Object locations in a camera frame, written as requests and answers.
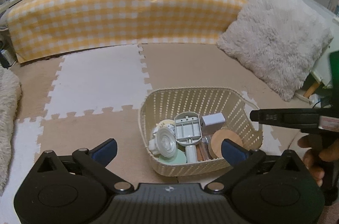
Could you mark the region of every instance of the beige plastic basket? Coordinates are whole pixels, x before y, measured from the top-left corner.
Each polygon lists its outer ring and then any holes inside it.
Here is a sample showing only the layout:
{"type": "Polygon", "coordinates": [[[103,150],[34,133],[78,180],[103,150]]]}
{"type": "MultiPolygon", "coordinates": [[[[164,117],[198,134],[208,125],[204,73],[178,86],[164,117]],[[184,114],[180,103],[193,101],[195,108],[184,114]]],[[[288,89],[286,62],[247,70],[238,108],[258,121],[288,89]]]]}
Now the beige plastic basket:
{"type": "Polygon", "coordinates": [[[246,149],[257,149],[262,144],[262,126],[256,131],[248,120],[245,104],[258,108],[243,99],[235,90],[221,87],[197,87],[159,89],[146,98],[139,111],[139,128],[145,148],[150,155],[154,170],[164,176],[188,176],[209,173],[229,166],[224,159],[213,159],[197,163],[167,165],[161,163],[148,149],[151,132],[156,124],[165,119],[174,119],[184,111],[193,111],[200,116],[222,112],[224,128],[237,133],[246,149]]]}

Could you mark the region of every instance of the checkered cloth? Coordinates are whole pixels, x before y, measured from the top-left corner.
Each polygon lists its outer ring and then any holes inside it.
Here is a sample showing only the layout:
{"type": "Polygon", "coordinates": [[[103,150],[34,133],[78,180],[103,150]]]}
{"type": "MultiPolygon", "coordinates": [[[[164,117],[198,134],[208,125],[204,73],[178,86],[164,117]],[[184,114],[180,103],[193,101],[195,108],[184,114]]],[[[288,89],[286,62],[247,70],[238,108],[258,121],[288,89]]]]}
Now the checkered cloth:
{"type": "Polygon", "coordinates": [[[19,62],[120,44],[215,43],[247,0],[23,0],[8,14],[19,62]]]}

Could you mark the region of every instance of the wooden table leg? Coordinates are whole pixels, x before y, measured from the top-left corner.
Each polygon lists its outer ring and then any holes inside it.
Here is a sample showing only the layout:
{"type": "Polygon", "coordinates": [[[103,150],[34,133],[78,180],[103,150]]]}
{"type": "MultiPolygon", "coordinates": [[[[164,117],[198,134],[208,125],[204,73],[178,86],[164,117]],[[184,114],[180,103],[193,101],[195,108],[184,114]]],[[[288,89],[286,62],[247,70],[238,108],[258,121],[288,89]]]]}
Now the wooden table leg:
{"type": "Polygon", "coordinates": [[[316,89],[320,86],[320,83],[318,82],[314,82],[310,88],[304,93],[304,97],[305,98],[309,98],[313,93],[314,91],[316,91],[316,89]]]}

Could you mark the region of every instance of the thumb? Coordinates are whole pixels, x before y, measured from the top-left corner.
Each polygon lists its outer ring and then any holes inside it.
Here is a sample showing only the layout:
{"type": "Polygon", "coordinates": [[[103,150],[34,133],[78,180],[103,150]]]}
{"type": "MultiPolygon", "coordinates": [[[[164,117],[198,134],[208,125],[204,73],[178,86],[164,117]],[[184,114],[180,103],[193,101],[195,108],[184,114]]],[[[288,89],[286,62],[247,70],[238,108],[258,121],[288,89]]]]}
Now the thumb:
{"type": "Polygon", "coordinates": [[[335,140],[334,143],[326,149],[323,149],[319,153],[321,160],[325,162],[332,162],[339,159],[339,139],[335,140]]]}

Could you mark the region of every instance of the fluffy rug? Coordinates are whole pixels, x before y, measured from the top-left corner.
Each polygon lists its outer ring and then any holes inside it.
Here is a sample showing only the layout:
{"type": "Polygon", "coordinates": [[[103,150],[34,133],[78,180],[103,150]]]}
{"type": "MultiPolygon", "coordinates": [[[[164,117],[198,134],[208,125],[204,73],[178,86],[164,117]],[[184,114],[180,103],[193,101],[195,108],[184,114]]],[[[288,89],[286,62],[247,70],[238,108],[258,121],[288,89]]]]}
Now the fluffy rug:
{"type": "Polygon", "coordinates": [[[19,78],[0,67],[0,196],[7,181],[14,117],[20,96],[19,78]]]}
{"type": "Polygon", "coordinates": [[[289,101],[332,39],[302,0],[249,0],[217,45],[289,101]]]}

